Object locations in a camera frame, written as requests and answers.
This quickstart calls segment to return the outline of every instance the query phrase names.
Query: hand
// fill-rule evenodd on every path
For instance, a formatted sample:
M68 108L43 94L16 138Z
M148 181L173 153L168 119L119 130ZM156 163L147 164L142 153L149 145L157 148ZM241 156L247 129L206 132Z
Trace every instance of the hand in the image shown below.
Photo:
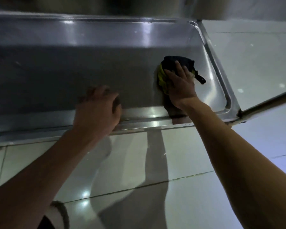
M174 72L164 70L171 82L168 82L168 94L173 105L184 110L189 100L193 97L198 98L195 92L195 85L192 79L192 73L188 71L186 66L181 67L176 61L177 76Z
M100 140L109 135L119 123L122 107L119 104L113 112L112 104L119 94L109 92L108 86L89 88L87 95L76 105L73 131L84 137Z

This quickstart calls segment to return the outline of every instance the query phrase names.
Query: forearm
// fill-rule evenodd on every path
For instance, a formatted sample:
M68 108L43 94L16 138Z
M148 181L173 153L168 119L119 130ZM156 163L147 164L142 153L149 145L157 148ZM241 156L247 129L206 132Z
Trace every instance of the forearm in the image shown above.
M198 98L185 109L242 223L286 226L286 174L223 123Z
M68 131L37 160L0 187L0 228L37 228L56 193L96 143Z

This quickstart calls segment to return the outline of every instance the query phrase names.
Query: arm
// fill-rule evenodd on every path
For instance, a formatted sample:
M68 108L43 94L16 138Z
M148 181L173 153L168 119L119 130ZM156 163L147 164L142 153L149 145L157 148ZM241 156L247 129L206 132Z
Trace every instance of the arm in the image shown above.
M0 187L0 228L37 228L46 209L73 169L121 116L121 105L112 112L117 93L107 87L88 90L76 106L73 129L33 163Z
M230 204L244 228L286 228L286 174L223 123L195 91L190 72L176 63L172 103L194 122Z

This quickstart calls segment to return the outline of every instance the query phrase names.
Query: stainless steel sink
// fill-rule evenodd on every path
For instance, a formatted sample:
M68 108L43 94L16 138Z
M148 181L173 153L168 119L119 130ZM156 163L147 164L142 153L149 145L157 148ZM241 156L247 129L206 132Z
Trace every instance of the stainless steel sink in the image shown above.
M193 125L157 86L164 56L195 60L199 98L223 121L240 107L201 22L46 14L0 15L0 144L53 139L72 127L88 85L120 93L115 132Z

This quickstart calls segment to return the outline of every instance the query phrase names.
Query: metal surface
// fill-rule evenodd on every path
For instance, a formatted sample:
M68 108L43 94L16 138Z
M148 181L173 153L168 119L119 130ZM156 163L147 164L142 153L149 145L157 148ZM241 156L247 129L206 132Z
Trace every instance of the metal surface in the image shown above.
M244 123L249 119L253 119L258 117L260 114L265 113L266 111L272 110L273 108L282 106L286 104L286 92L275 96L269 100L264 101L256 106L246 109L245 111L241 111L239 115L239 119L231 122L230 125L236 125L240 123Z
M286 0L0 0L0 10L286 21Z
M0 143L60 136L88 85L120 93L116 131L193 125L157 86L167 55L195 60L206 79L195 81L198 97L222 120L237 118L239 105L199 22L0 15Z

